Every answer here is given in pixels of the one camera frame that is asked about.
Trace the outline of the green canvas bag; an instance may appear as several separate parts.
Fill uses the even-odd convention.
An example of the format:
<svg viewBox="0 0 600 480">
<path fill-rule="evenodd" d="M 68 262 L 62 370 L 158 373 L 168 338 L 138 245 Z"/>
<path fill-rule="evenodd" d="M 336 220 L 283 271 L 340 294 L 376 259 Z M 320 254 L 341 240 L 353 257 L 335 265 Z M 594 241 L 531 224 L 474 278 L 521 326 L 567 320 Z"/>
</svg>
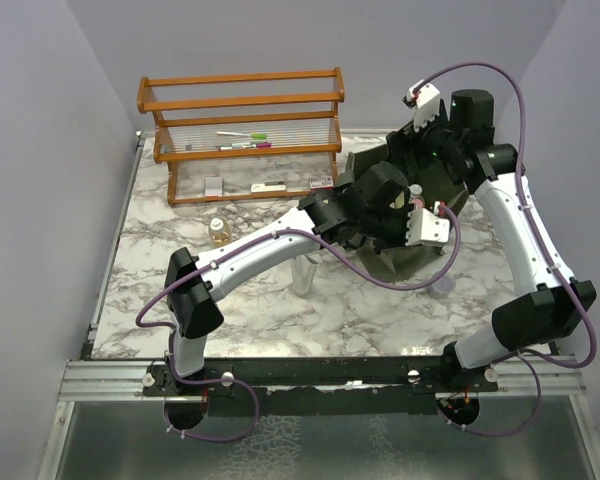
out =
<svg viewBox="0 0 600 480">
<path fill-rule="evenodd" d="M 393 164 L 410 184 L 422 187 L 422 199 L 427 207 L 442 201 L 458 215 L 468 201 L 466 188 L 452 182 L 442 161 L 427 158 L 416 151 L 415 133 L 409 124 L 390 132 L 382 145 L 349 152 L 345 171 L 360 177 L 381 161 Z M 443 254 L 443 248 L 419 245 L 381 251 L 374 242 L 368 241 L 357 254 L 371 276 L 384 282 L 395 282 L 411 278 L 437 260 Z"/>
</svg>

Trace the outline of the green lotion bottle white cap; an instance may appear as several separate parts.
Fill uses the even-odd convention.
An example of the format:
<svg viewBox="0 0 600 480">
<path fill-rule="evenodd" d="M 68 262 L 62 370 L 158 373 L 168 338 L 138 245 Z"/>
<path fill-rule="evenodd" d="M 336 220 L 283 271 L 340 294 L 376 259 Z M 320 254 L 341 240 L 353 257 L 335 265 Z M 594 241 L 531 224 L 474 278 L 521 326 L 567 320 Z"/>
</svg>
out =
<svg viewBox="0 0 600 480">
<path fill-rule="evenodd" d="M 411 184 L 409 186 L 409 194 L 412 198 L 419 198 L 422 195 L 423 189 L 419 184 Z"/>
</svg>

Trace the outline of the silver foil pouch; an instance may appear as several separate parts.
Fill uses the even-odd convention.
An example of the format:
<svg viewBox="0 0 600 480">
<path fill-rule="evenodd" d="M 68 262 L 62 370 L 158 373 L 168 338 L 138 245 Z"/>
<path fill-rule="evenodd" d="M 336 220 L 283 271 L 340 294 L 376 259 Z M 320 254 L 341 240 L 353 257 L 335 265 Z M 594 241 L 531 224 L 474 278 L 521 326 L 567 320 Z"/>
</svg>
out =
<svg viewBox="0 0 600 480">
<path fill-rule="evenodd" d="M 301 298 L 307 298 L 312 290 L 318 262 L 309 255 L 291 260 L 291 290 Z"/>
</svg>

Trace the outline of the small amber bottle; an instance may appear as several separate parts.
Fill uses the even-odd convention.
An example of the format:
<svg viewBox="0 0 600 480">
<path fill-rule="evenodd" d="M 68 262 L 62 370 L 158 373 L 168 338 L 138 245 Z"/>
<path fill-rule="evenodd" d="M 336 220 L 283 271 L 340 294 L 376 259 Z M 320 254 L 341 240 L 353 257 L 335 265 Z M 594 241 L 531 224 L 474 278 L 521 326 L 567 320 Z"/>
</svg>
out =
<svg viewBox="0 0 600 480">
<path fill-rule="evenodd" d="M 231 229 L 228 222 L 220 217 L 211 219 L 208 226 L 209 237 L 215 248 L 227 245 L 231 242 Z"/>
</svg>

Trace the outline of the green bottle beige cap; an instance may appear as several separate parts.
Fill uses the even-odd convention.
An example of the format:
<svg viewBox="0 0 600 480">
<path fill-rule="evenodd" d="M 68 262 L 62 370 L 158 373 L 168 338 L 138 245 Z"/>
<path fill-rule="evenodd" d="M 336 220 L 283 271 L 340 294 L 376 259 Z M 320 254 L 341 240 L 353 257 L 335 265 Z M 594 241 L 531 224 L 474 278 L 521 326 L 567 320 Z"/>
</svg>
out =
<svg viewBox="0 0 600 480">
<path fill-rule="evenodd" d="M 400 195 L 390 204 L 390 207 L 394 210 L 401 209 L 404 206 L 404 196 Z"/>
</svg>

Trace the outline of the pink orange bottle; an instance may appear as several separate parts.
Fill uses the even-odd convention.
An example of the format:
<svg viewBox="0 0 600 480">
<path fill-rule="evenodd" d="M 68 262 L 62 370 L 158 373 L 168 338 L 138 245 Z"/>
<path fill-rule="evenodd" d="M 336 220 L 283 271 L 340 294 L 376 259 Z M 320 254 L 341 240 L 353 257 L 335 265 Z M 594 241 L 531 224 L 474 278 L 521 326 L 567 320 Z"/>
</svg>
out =
<svg viewBox="0 0 600 480">
<path fill-rule="evenodd" d="M 419 198 L 413 199 L 411 201 L 411 204 L 414 206 L 415 209 L 423 209 L 425 207 L 423 200 Z"/>
</svg>

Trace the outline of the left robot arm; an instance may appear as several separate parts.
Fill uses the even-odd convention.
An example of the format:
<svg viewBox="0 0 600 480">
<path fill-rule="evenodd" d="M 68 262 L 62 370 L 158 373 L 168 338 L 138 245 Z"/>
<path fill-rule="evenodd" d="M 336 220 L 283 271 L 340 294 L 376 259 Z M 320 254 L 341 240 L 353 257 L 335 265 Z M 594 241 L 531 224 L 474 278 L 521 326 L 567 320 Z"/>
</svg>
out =
<svg viewBox="0 0 600 480">
<path fill-rule="evenodd" d="M 244 238 L 199 255 L 186 248 L 174 252 L 165 279 L 167 305 L 176 321 L 169 386 L 182 395 L 198 388 L 207 337 L 224 321 L 218 304 L 253 277 L 332 244 L 357 249 L 373 239 L 404 246 L 410 209 L 391 205 L 408 186 L 401 170 L 382 161 L 360 177 L 347 173 L 336 186 L 311 191 L 279 219 Z"/>
</svg>

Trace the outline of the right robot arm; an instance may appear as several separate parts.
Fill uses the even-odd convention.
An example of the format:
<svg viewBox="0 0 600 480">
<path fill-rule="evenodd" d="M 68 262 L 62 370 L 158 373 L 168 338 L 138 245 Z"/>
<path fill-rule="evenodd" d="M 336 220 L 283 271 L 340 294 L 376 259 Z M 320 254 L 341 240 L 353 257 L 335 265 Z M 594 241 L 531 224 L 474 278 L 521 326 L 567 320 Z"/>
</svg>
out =
<svg viewBox="0 0 600 480">
<path fill-rule="evenodd" d="M 431 84 L 412 86 L 404 97 L 411 122 L 387 138 L 398 159 L 440 162 L 455 184 L 474 196 L 490 219 L 512 273 L 514 300 L 496 308 L 491 323 L 448 344 L 439 378 L 461 391 L 491 363 L 525 348 L 570 336 L 596 299 L 590 281 L 565 264 L 537 212 L 511 144 L 494 141 L 494 98 L 485 90 L 458 90 L 446 106 Z"/>
</svg>

